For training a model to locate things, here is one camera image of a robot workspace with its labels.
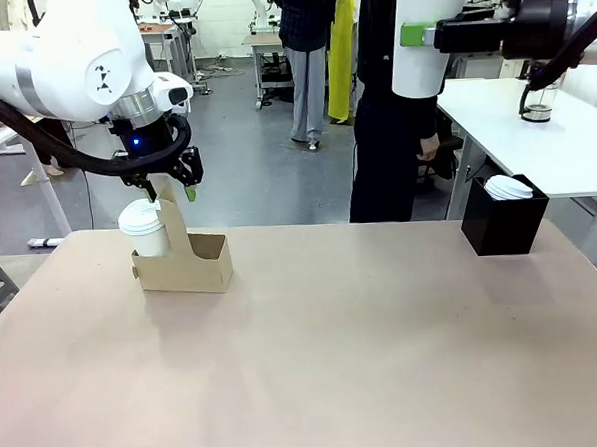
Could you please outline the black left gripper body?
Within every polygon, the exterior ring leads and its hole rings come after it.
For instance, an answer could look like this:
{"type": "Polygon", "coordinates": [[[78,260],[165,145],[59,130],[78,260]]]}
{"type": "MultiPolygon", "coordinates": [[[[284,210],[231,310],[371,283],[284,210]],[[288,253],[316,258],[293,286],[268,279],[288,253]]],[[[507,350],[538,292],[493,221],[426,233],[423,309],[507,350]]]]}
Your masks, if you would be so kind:
{"type": "Polygon", "coordinates": [[[113,119],[110,132],[116,135],[125,150],[119,161],[129,163],[128,172],[120,173],[123,182],[145,181],[153,174],[176,174],[174,115],[164,112],[159,119],[135,127],[132,119],[113,119]],[[133,170],[132,162],[153,156],[153,163],[133,170]]]}

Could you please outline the person's left hand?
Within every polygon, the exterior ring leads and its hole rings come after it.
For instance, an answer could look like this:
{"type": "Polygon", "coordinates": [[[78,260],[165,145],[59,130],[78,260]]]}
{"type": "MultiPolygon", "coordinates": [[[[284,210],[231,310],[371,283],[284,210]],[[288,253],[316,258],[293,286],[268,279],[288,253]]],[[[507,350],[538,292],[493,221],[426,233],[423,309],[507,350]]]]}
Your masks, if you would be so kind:
{"type": "Polygon", "coordinates": [[[417,159],[422,162],[430,162],[436,156],[441,143],[437,133],[434,133],[430,138],[420,139],[420,152],[417,154],[417,159]]]}

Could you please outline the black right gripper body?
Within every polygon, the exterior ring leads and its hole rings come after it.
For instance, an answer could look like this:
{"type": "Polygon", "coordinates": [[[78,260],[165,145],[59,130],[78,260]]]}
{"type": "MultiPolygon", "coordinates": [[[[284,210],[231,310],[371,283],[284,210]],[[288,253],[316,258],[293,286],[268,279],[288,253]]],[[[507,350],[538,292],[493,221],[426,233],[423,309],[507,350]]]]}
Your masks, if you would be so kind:
{"type": "Polygon", "coordinates": [[[502,57],[554,58],[576,29],[577,0],[500,0],[507,12],[502,57]]]}

